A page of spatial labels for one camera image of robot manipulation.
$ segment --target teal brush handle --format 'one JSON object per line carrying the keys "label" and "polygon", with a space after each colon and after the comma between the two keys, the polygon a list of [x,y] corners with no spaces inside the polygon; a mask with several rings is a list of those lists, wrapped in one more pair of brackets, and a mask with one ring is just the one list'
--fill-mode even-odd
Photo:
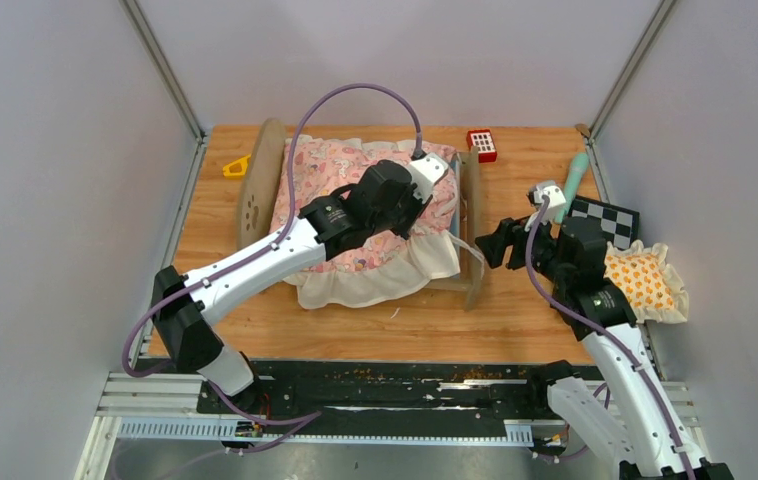
{"label": "teal brush handle", "polygon": [[586,170],[588,170],[588,154],[585,152],[577,153],[570,162],[570,173],[567,174],[567,181],[565,181],[564,189],[562,189],[565,194],[565,200],[567,200],[565,208],[556,215],[556,223],[561,224],[565,214],[570,210],[570,204],[573,203],[573,199],[576,197],[576,190],[579,188],[579,183],[582,181]]}

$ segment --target yellow pillow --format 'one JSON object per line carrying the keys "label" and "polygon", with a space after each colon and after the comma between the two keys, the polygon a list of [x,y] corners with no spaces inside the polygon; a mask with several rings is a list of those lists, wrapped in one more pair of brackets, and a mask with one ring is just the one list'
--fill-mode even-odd
{"label": "yellow pillow", "polygon": [[665,264],[667,251],[663,243],[645,249],[636,240],[623,251],[609,243],[605,276],[626,295],[638,323],[647,318],[660,323],[688,319],[688,293],[673,267]]}

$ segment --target wooden headboard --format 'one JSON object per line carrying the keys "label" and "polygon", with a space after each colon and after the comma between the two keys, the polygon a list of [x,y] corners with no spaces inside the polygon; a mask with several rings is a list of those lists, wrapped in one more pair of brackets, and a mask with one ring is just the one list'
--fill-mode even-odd
{"label": "wooden headboard", "polygon": [[238,250],[270,232],[287,137],[285,126],[275,118],[261,125],[238,200]]}

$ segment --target pink pillow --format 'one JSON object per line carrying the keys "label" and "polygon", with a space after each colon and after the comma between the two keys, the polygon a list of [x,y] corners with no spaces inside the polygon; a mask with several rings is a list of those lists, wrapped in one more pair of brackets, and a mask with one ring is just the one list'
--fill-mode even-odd
{"label": "pink pillow", "polygon": [[[359,140],[301,140],[294,155],[294,190],[297,210],[316,197],[328,195],[336,188],[357,183],[362,172],[379,160],[388,159],[400,164],[411,162],[411,148],[401,150],[396,143],[372,142],[362,144]],[[285,143],[287,159],[290,140]],[[456,149],[448,145],[423,142],[423,149],[434,152],[449,163]],[[279,193],[273,209],[270,231],[285,224],[288,218],[287,169],[282,168]],[[457,202],[458,187],[452,170],[436,186],[432,202],[411,230],[412,236],[431,235],[448,230]],[[406,242],[391,232],[383,232],[370,238],[364,247],[345,252],[331,261],[311,267],[308,272],[360,272],[383,265],[395,258],[405,248]]]}

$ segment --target wooden bed frame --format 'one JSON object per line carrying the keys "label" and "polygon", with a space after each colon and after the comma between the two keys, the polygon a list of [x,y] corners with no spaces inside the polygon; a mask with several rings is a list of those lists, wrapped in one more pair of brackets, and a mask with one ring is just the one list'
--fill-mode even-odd
{"label": "wooden bed frame", "polygon": [[[257,242],[269,233],[287,138],[290,138],[290,135],[284,125],[275,118],[268,118],[258,132],[238,199],[238,250]],[[458,208],[463,209],[459,236],[471,246],[474,238],[481,233],[478,156],[475,147],[469,153],[459,152],[461,163],[458,182],[462,201],[459,202]],[[467,311],[473,308],[482,287],[483,265],[466,250],[461,250],[459,260],[461,272],[457,277],[432,280],[425,288],[453,290],[465,294],[464,310]]]}

